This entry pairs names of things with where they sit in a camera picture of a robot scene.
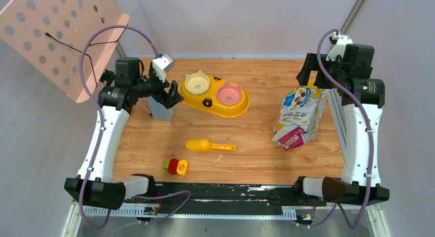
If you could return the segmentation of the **pet food bag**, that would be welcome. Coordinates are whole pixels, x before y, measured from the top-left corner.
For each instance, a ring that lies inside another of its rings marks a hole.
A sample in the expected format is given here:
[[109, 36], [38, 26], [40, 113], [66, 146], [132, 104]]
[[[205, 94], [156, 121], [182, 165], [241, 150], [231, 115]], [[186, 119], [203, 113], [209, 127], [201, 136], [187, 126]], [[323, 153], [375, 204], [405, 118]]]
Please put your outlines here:
[[317, 134], [330, 90], [313, 83], [290, 91], [281, 104], [272, 141], [285, 150], [303, 146]]

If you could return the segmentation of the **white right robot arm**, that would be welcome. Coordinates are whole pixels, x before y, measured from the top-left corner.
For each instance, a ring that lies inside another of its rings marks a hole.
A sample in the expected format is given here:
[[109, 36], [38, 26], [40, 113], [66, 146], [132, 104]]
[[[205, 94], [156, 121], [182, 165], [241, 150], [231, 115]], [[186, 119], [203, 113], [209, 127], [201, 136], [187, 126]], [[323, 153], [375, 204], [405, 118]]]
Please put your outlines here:
[[326, 202], [367, 206], [389, 200], [389, 189], [381, 185], [378, 169], [378, 128], [385, 104], [385, 84], [371, 78], [374, 47], [336, 44], [328, 54], [307, 55], [297, 80], [336, 89], [342, 99], [346, 122], [346, 150], [341, 177], [301, 176], [294, 185], [296, 203], [306, 205], [313, 197]]

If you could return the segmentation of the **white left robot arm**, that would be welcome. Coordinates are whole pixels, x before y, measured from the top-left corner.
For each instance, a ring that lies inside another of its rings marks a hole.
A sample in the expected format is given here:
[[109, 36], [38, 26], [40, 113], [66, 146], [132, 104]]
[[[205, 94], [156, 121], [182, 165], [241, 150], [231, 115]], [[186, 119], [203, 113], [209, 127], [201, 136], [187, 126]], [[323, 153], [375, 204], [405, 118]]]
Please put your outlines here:
[[151, 97], [166, 110], [183, 101], [176, 81], [166, 80], [175, 63], [160, 55], [150, 63], [148, 75], [137, 57], [121, 57], [115, 71], [105, 70], [100, 81], [105, 86], [98, 94], [97, 120], [91, 144], [76, 177], [67, 178], [64, 189], [84, 206], [119, 209], [124, 200], [138, 196], [145, 203], [157, 196], [154, 177], [133, 174], [123, 180], [113, 179], [116, 149], [133, 106], [143, 97]]

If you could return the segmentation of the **yellow plastic scoop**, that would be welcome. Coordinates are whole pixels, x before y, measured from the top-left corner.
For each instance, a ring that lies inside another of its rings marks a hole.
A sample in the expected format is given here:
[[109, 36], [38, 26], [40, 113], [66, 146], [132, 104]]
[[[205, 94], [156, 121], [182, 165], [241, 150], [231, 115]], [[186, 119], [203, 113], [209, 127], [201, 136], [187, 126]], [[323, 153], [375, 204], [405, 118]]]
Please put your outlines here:
[[236, 145], [226, 145], [212, 143], [208, 139], [188, 140], [185, 143], [188, 150], [195, 152], [209, 152], [211, 150], [217, 151], [236, 151]]

